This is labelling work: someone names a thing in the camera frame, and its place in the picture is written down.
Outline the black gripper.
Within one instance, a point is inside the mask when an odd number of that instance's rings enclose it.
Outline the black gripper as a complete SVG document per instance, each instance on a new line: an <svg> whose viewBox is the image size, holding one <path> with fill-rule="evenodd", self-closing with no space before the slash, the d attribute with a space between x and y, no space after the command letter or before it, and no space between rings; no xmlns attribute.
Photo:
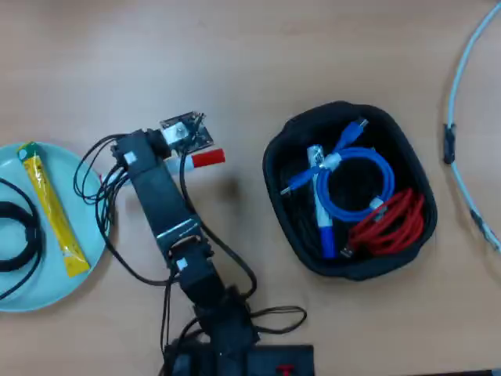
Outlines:
<svg viewBox="0 0 501 376"><path fill-rule="evenodd" d="M120 137L111 147L117 164L127 173L140 173L155 168L171 156L171 150L160 129L142 129Z"/></svg>

